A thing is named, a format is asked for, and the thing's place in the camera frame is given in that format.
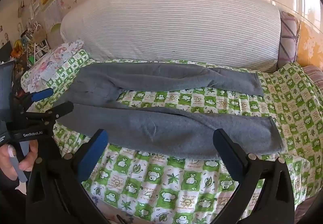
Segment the person's left hand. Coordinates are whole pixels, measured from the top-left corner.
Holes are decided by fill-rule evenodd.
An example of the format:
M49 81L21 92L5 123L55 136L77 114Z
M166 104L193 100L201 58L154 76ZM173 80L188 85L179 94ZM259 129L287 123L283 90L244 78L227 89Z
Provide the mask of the person's left hand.
M18 159L14 157L16 154L15 149L4 144L1 146L1 171L10 180L18 178L16 170L19 168L21 171L30 172L33 168L34 162L38 157L38 142L31 140L29 142L29 152L26 157L18 163Z

